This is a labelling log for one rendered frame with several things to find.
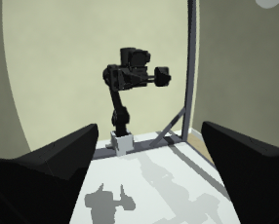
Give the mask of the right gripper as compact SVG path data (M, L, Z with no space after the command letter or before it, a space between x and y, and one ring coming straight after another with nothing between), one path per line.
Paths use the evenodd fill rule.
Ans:
M132 71L128 68L111 68L109 70L110 88L114 92L118 92L131 88L147 87L147 83L154 83L156 87L167 87L172 80L172 76L169 75L169 67L155 67L154 75L148 76L146 68L132 68ZM141 81L141 77L144 81Z

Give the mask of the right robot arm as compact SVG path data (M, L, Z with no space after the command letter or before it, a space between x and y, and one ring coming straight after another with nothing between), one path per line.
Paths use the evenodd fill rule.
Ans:
M102 78L104 82L109 86L109 70L111 68L123 67L128 68L130 71L132 71L132 68L146 68L147 70L147 66L145 65L150 62L150 57L151 54L148 51L143 51L136 48L122 48L120 49L122 66L116 64L108 64L107 67L103 70ZM116 128L115 134L117 137L128 135L125 125L130 123L130 114L128 114L127 107L122 105L119 92L114 92L113 90L111 90L110 94L114 106L111 122L112 125Z

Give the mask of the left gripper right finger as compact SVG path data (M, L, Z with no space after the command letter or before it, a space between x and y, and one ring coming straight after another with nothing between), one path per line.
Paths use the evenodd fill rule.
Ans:
M204 121L201 134L240 224L279 216L279 147Z

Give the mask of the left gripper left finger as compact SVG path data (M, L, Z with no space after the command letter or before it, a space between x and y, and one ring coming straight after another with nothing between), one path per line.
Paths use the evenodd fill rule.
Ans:
M0 199L26 224L69 224L93 159L97 124L15 159L0 159Z

